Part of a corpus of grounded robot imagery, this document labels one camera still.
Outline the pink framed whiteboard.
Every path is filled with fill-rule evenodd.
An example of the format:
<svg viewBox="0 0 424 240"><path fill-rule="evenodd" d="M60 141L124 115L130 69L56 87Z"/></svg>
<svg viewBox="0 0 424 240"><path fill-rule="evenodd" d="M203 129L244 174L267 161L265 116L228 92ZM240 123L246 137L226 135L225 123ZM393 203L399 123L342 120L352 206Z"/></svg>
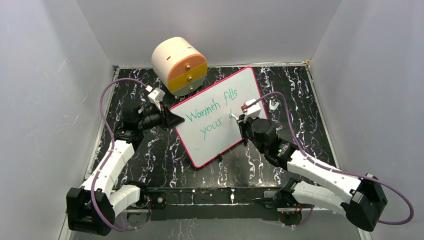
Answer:
<svg viewBox="0 0 424 240"><path fill-rule="evenodd" d="M242 140L237 121L230 114L239 117L246 101L260 97L254 69L245 67L170 109L185 119L175 132L196 168Z"/></svg>

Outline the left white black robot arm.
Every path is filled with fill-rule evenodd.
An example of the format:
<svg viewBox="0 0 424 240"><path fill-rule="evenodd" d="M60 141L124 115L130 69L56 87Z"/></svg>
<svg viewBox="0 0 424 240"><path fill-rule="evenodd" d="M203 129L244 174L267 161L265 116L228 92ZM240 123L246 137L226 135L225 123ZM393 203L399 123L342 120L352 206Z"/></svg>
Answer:
<svg viewBox="0 0 424 240"><path fill-rule="evenodd" d="M155 127L167 131L184 121L162 103L125 109L97 168L80 187L72 187L67 192L68 228L100 236L108 235L111 230L128 231L129 227L125 224L116 225L116 217L132 205L147 207L151 198L146 185L137 181L129 180L113 191L122 169L140 147L145 131Z"/></svg>

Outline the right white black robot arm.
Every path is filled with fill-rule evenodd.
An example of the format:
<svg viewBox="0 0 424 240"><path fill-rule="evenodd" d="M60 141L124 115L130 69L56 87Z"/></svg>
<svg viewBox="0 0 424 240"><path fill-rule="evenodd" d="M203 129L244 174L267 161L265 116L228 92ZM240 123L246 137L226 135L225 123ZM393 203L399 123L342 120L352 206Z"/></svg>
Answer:
<svg viewBox="0 0 424 240"><path fill-rule="evenodd" d="M273 166L298 174L315 185L293 180L280 191L288 207L309 204L345 215L359 229L372 232L387 203L386 195L372 174L350 176L342 174L309 155L303 155L293 143L277 135L270 120L251 118L237 120L243 142L252 142Z"/></svg>

